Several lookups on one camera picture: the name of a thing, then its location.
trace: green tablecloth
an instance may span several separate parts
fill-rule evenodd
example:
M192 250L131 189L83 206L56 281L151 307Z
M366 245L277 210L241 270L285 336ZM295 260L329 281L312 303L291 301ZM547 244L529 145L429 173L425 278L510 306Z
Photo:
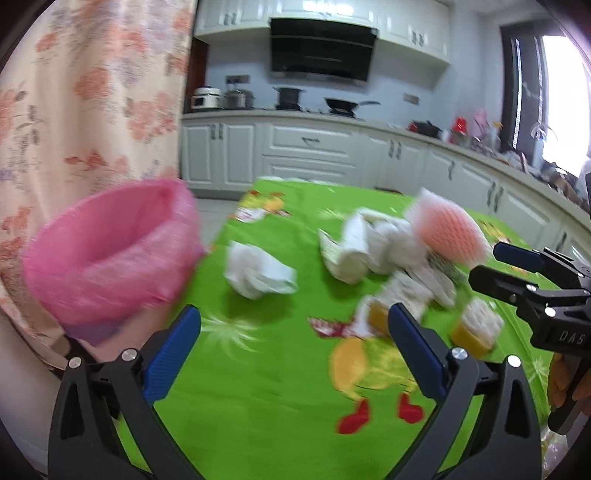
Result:
M317 231L340 238L344 218L355 209L402 216L413 198L293 181L258 180L253 188L241 205L272 213L254 223L229 219L200 263L180 307L192 303L200 309L202 334L156 409L208 480L382 479L412 443L434 402L400 381L405 366L400 367L397 350L386 339L366 341L362 350L359 345L343 350L345 339L321 338L311 327L313 317L350 322L359 299L387 279L370 274L354 286L334 279L320 258ZM526 247L501 221L470 214L491 242L506 237ZM223 277L231 240L257 245L296 269L298 292L256 301L234 292ZM495 260L489 265L515 274ZM539 275L527 276L551 288ZM422 325L449 343L447 334L473 295L468 286L460 288L454 308L431 306ZM522 359L544 421L551 354L531 347L531 331L513 307L498 303L496 309L505 327L489 359L501 361L511 353ZM342 360L355 349L365 352L367 368L355 392L347 395L333 386L330 364L337 350ZM458 461L479 404L473 401L444 467ZM365 424L355 433L338 433L347 418ZM130 458L145 467L125 425L119 432Z

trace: silver screw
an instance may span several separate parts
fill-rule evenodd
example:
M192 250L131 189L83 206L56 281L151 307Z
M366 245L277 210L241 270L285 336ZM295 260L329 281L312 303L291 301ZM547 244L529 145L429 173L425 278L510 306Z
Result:
M507 363L514 368L519 368L521 366L521 359L517 355L509 355L507 357Z
M68 367L70 367L70 368L78 368L81 365L82 365L82 358L80 358L79 356L75 356L73 358L70 358L70 361L68 362Z
M127 350L124 350L121 354L121 358L126 362L131 362L132 360L135 360L137 356L138 351L135 348L128 348Z
M452 348L452 357L456 360L465 360L468 358L468 352L466 352L462 347L454 347Z

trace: countertop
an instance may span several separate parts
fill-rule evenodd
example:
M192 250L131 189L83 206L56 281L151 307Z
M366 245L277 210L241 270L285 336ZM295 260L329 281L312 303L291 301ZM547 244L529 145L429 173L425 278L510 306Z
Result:
M252 109L252 110L218 110L218 111L206 111L206 112L195 112L186 113L181 118L183 121L190 121L192 119L198 120L203 118L212 119L223 119L223 118L288 118L288 119L305 119L311 121L323 121L331 122L333 124L347 125L356 128L367 128L377 131L382 131L390 134L400 135L401 137L412 138L417 141L425 142L430 145L434 145L439 148L444 148L455 154L463 155L471 160L483 164L489 168L497 170L502 174L511 177L515 181L518 181L531 190L539 193L546 197L551 203L557 205L560 209L564 210L571 217L577 220L583 227L591 231L591 221L589 214L581 209L578 205L575 205L569 199L562 196L557 191L550 188L549 185L542 183L531 175L527 175L509 165L495 160L494 158L480 155L477 152L468 150L467 148L458 147L449 143L442 142L438 138L427 137L394 125L388 125L379 120L371 119L359 119L359 118L348 118L345 116L331 115L328 113L318 112L294 112L286 110L275 110L275 109Z

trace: black range hood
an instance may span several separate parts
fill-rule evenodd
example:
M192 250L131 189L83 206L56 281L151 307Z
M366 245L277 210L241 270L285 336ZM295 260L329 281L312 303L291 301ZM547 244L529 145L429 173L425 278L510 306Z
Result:
M271 71L366 82L374 28L328 20L271 19Z

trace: floral curtain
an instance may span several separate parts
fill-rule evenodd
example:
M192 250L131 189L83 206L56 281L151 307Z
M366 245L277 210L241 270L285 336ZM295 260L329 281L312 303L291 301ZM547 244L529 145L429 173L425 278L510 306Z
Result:
M63 331L20 252L52 217L124 181L177 176L195 0L56 0L0 74L0 309L50 365Z

